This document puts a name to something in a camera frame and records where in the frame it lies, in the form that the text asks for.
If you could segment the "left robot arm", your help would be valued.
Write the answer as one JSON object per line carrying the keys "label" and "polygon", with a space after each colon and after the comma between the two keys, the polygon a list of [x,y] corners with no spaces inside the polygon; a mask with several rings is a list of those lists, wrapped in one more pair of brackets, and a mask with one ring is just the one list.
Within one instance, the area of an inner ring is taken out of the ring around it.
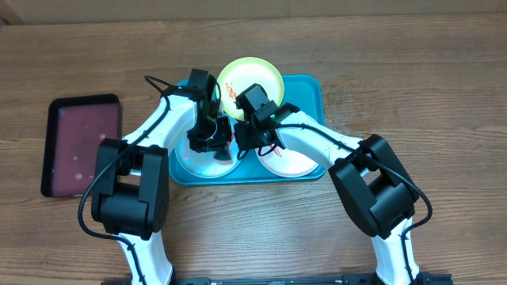
{"label": "left robot arm", "polygon": [[118,241],[132,284],[173,284],[162,240],[170,205],[169,156],[180,139],[191,150],[231,159],[231,122],[219,113],[219,85],[206,70],[192,70],[186,85],[166,84],[151,116],[123,139],[104,139],[95,178],[78,206],[90,236]]}

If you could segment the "red and green sponge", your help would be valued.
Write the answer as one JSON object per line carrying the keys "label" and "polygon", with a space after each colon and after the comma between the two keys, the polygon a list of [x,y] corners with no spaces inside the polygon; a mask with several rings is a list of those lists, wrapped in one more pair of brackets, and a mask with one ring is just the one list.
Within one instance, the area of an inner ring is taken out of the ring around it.
{"label": "red and green sponge", "polygon": [[226,162],[232,159],[228,146],[220,147],[214,154],[213,158],[218,161]]}

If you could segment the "light blue plate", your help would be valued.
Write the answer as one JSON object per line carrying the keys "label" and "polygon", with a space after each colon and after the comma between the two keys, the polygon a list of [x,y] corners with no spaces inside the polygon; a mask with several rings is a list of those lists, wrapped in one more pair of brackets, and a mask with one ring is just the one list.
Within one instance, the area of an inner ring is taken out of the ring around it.
{"label": "light blue plate", "polygon": [[[236,123],[235,119],[230,118],[231,125]],[[205,179],[223,177],[235,170],[240,161],[237,159],[238,145],[234,137],[233,127],[232,142],[229,150],[232,159],[230,161],[218,161],[213,158],[215,151],[197,153],[189,147],[189,140],[185,135],[174,149],[174,154],[180,166],[188,173]]]}

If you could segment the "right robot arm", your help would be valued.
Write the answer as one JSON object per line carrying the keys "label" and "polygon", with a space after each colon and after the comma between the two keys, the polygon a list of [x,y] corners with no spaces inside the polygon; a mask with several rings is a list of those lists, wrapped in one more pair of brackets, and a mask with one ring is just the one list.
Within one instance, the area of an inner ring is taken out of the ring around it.
{"label": "right robot arm", "polygon": [[234,103],[244,114],[243,122],[234,126],[241,156],[278,146],[327,169],[347,215],[372,240],[378,280],[418,282],[410,232],[431,219],[433,208],[384,138],[337,133],[293,104],[278,106],[258,84]]}

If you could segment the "yellow-green plate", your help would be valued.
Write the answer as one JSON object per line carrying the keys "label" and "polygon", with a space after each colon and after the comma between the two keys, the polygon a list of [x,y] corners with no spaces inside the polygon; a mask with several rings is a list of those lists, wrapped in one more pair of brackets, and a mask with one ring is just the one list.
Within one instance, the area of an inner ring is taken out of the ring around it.
{"label": "yellow-green plate", "polygon": [[221,108],[235,120],[244,120],[243,111],[236,107],[236,97],[253,84],[260,85],[268,99],[280,106],[284,98],[284,82],[268,61],[256,57],[236,59],[224,67],[218,77]]}

